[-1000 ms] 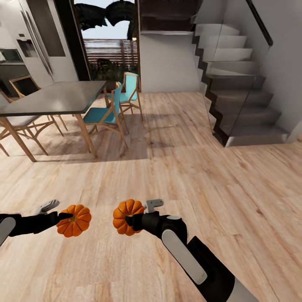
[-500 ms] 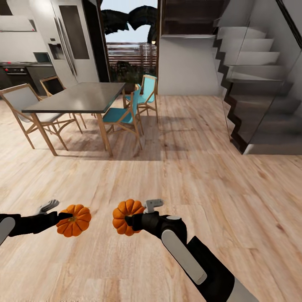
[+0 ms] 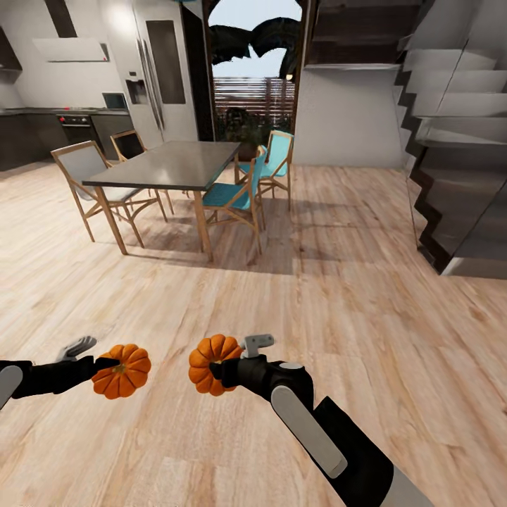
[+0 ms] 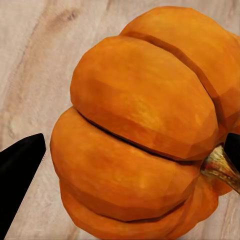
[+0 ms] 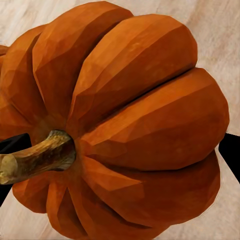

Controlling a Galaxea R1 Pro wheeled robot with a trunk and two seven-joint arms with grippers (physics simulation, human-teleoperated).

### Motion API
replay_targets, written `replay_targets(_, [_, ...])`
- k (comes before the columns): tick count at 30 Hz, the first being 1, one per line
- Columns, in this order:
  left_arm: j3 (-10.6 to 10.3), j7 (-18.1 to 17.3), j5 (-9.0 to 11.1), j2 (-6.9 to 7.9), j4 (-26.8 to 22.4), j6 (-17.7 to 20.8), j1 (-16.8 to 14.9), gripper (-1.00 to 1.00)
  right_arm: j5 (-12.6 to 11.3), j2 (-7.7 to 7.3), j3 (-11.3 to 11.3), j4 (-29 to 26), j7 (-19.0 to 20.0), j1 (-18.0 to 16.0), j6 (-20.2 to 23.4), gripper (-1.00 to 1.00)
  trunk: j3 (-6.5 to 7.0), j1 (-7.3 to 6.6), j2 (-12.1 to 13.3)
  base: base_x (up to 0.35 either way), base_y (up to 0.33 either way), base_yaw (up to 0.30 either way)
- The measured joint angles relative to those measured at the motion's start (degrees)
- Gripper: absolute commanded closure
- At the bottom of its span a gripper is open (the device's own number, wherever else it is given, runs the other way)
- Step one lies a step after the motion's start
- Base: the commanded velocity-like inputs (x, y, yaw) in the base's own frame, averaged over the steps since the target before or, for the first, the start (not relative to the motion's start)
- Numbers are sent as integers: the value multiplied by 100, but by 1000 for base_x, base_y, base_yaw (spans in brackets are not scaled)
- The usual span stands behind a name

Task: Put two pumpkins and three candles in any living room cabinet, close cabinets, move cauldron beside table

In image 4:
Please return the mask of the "pumpkin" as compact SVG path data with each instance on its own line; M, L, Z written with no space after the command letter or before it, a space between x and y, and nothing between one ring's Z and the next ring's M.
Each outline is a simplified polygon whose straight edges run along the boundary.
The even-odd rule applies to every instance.
M63 206L100 240L176 240L240 194L240 36L155 7L83 54L50 153Z

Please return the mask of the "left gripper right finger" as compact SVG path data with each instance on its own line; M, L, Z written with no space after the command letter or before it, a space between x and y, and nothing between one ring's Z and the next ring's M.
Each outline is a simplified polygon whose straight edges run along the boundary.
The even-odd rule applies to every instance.
M229 133L227 135L224 151L235 165L240 173L240 135L235 133Z

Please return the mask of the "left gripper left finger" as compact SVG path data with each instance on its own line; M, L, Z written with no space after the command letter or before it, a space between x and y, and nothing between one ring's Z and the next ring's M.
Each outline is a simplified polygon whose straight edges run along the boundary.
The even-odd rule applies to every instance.
M46 153L43 133L0 152L0 240L4 240Z

